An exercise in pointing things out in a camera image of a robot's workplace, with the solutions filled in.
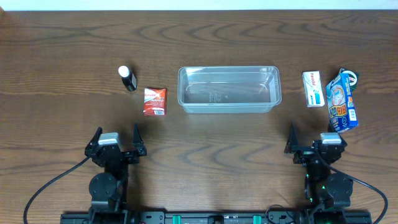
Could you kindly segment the red Panadol box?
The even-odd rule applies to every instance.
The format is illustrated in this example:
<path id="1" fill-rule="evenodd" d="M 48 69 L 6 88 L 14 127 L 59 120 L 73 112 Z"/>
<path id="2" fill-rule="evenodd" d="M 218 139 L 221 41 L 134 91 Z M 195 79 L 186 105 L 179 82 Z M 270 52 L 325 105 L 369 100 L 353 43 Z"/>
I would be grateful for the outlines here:
<path id="1" fill-rule="evenodd" d="M 166 89 L 146 88 L 144 90 L 144 110 L 145 116 L 164 116 L 166 115 Z"/>

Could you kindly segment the blue Kool Fever box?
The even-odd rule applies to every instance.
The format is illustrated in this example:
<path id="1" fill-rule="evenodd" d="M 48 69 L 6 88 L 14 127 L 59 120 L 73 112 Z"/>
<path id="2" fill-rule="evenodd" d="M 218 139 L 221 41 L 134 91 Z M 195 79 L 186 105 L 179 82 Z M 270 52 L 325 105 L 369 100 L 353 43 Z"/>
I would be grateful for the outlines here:
<path id="1" fill-rule="evenodd" d="M 338 133 L 343 133 L 359 125 L 349 74 L 337 75 L 326 86 L 326 99 L 330 124 Z"/>

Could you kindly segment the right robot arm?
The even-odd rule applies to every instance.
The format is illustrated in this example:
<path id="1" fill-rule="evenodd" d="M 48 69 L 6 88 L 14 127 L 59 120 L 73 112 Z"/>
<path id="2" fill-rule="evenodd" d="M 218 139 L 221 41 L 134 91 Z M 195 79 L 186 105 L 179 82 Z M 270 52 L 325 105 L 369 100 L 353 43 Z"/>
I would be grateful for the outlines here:
<path id="1" fill-rule="evenodd" d="M 322 133 L 311 146 L 301 146 L 295 127 L 289 131 L 284 152 L 293 163 L 306 168 L 305 198 L 311 206 L 294 215 L 295 223 L 344 223 L 344 209 L 351 205 L 353 181 L 331 172 L 332 163 L 341 158 L 347 143 L 332 128 Z"/>

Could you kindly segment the clear plastic container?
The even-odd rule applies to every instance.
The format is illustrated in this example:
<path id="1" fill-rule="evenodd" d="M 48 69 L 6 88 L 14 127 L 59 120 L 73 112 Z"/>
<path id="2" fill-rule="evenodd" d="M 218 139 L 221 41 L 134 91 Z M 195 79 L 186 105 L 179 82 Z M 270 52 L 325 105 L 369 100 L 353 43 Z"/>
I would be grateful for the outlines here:
<path id="1" fill-rule="evenodd" d="M 282 101 L 275 66 L 182 67 L 178 103 L 186 113 L 267 113 Z"/>

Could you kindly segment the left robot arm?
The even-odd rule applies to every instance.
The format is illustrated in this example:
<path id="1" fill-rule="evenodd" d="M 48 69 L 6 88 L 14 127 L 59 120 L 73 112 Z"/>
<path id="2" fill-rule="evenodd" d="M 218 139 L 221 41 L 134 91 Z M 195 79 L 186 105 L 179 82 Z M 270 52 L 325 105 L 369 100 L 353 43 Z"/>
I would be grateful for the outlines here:
<path id="1" fill-rule="evenodd" d="M 137 214 L 127 208 L 128 167 L 147 155 L 136 124 L 132 145 L 133 150 L 123 152 L 118 133 L 104 133 L 98 128 L 85 147 L 85 155 L 104 171 L 90 181 L 91 207 L 83 223 L 139 223 Z"/>

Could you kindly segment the white Panadol box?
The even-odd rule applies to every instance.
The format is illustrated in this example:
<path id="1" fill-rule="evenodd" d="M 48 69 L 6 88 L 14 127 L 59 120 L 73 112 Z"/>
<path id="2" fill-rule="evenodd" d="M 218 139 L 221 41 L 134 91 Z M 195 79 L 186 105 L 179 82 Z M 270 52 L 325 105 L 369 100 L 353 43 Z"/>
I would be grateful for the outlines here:
<path id="1" fill-rule="evenodd" d="M 308 107 L 321 107 L 325 105 L 320 80 L 320 72 L 303 72 L 303 85 Z"/>

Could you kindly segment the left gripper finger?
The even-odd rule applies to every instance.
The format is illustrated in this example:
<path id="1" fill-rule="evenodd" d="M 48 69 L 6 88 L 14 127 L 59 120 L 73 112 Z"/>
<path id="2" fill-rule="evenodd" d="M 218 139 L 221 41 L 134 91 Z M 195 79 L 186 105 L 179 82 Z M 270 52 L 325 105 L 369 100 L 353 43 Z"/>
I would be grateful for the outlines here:
<path id="1" fill-rule="evenodd" d="M 139 134 L 139 129 L 138 129 L 137 123 L 134 124 L 134 133 L 133 133 L 132 143 L 136 149 L 142 149 L 144 147 L 144 142 L 141 138 L 141 135 Z"/>
<path id="2" fill-rule="evenodd" d="M 92 137 L 91 141 L 89 142 L 90 149 L 93 149 L 98 145 L 98 141 L 99 141 L 99 138 L 102 135 L 102 133 L 103 133 L 103 129 L 101 127 L 98 127 L 94 136 Z"/>

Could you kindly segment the black bottle white cap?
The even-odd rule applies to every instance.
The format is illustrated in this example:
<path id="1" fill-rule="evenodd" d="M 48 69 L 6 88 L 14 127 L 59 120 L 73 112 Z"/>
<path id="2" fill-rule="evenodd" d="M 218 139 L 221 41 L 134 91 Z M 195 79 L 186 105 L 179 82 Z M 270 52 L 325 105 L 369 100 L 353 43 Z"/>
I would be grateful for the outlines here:
<path id="1" fill-rule="evenodd" d="M 128 91 L 135 91 L 137 88 L 137 80 L 135 75 L 130 71 L 130 69 L 122 65 L 118 68 L 118 73 L 122 78 L 122 82 Z"/>

